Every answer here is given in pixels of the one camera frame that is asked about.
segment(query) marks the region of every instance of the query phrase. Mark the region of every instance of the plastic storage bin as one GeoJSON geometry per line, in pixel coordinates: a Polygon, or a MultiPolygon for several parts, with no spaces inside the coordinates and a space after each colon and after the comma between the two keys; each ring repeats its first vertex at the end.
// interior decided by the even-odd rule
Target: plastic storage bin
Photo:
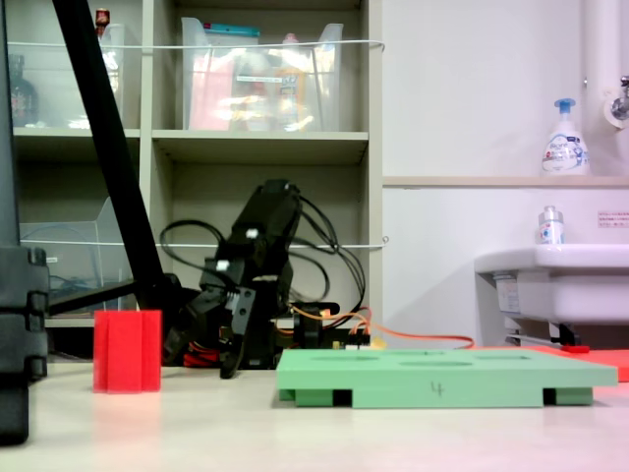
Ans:
{"type": "MultiPolygon", "coordinates": [[[[120,245],[122,237],[109,199],[95,221],[23,223],[20,225],[20,233],[24,246],[38,247],[46,251],[53,300],[132,277],[125,248],[120,245]]],[[[128,296],[87,307],[78,310],[77,313],[93,314],[94,310],[122,310],[135,307],[134,297],[128,296]]]]}
{"type": "MultiPolygon", "coordinates": [[[[123,126],[140,124],[141,52],[124,25],[109,25],[101,39],[103,59],[123,126]]],[[[65,47],[9,45],[14,126],[89,129],[77,80],[65,47]]]]}
{"type": "Polygon", "coordinates": [[[343,25],[325,27],[316,46],[210,46],[202,24],[183,18],[183,126],[187,130],[340,131],[343,25]]]}

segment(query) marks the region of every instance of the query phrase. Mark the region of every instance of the white sink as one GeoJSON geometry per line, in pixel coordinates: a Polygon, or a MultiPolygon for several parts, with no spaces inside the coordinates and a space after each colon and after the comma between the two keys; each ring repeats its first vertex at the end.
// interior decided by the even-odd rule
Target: white sink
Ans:
{"type": "Polygon", "coordinates": [[[475,270],[494,276],[501,300],[509,290],[511,318],[629,324],[629,245],[537,245],[479,257],[475,270]]]}

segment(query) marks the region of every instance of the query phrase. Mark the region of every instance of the green board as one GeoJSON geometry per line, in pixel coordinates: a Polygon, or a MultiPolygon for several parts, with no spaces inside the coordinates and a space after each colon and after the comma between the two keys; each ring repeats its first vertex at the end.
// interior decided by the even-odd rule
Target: green board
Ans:
{"type": "Polygon", "coordinates": [[[279,398],[354,408],[590,405],[616,369],[533,350],[286,350],[279,398]]]}

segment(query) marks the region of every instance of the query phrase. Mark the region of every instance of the white table surface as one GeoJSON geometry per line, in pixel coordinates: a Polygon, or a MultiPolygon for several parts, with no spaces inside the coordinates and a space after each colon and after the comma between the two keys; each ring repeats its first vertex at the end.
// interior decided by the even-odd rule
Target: white table surface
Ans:
{"type": "Polygon", "coordinates": [[[50,365],[0,471],[629,471],[629,384],[592,407],[352,410],[278,404],[273,372],[162,376],[159,393],[94,394],[90,364],[50,365]]]}

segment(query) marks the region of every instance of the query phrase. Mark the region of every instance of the hand soap bottle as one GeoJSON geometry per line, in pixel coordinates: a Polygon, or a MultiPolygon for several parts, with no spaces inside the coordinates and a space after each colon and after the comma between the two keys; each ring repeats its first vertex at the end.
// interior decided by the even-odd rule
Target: hand soap bottle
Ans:
{"type": "Polygon", "coordinates": [[[583,136],[570,120],[570,108],[576,102],[562,98],[554,102],[559,108],[559,122],[550,135],[542,160],[542,175],[588,175],[590,156],[583,136]]]}

